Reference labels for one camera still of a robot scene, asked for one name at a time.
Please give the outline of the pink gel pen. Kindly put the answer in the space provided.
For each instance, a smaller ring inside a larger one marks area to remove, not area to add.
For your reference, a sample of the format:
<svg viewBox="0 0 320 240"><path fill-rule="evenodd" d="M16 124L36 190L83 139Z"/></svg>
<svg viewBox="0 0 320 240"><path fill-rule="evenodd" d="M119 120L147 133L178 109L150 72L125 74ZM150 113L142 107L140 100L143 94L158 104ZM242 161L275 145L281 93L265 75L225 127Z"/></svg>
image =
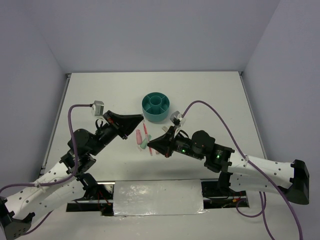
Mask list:
<svg viewBox="0 0 320 240"><path fill-rule="evenodd" d="M149 154L152 157L153 156L153 152L152 152L152 149L148 146L148 143L150 142L150 138L149 138L149 134L148 134L148 130L147 130L147 126L145 124L145 121L142 122L142 125L143 125L143 130L144 130L144 133L145 133L145 137L147 139L147 147L149 149Z"/></svg>

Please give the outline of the green highlighter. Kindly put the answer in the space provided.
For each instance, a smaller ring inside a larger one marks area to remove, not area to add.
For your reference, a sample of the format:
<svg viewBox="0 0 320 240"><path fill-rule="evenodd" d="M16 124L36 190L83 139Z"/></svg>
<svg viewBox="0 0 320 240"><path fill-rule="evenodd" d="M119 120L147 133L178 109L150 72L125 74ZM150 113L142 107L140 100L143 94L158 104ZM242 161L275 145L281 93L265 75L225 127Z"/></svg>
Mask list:
<svg viewBox="0 0 320 240"><path fill-rule="evenodd" d="M144 140L142 141L142 144L140 144L139 147L144 150L147 147L148 140L150 140L151 138L152 136L149 134L148 137L144 138Z"/></svg>

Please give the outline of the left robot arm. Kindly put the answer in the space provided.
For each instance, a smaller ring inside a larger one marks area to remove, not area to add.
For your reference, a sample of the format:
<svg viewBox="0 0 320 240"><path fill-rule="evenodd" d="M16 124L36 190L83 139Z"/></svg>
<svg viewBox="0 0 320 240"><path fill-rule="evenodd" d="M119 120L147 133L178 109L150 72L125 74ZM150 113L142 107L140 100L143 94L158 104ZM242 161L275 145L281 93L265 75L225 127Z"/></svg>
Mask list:
<svg viewBox="0 0 320 240"><path fill-rule="evenodd" d="M48 172L16 194L0 199L0 227L6 239L15 240L30 233L34 222L59 206L78 199L96 197L111 199L112 195L88 172L95 156L114 138L127 139L144 117L141 114L121 115L112 111L103 114L104 121L96 132L78 129L69 150Z"/></svg>

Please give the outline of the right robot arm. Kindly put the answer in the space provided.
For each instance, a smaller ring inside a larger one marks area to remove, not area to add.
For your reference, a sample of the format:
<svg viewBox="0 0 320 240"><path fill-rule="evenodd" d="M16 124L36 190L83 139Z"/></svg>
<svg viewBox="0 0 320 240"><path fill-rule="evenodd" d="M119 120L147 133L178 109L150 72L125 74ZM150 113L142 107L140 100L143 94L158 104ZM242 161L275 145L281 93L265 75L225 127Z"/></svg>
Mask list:
<svg viewBox="0 0 320 240"><path fill-rule="evenodd" d="M304 161L276 162L253 156L216 143L204 130L191 138L176 133L171 126L162 136L151 140L148 147L169 158L173 153L205 160L204 166L219 174L217 190L223 196L232 192L255 191L282 193L294 204L308 205L310 174Z"/></svg>

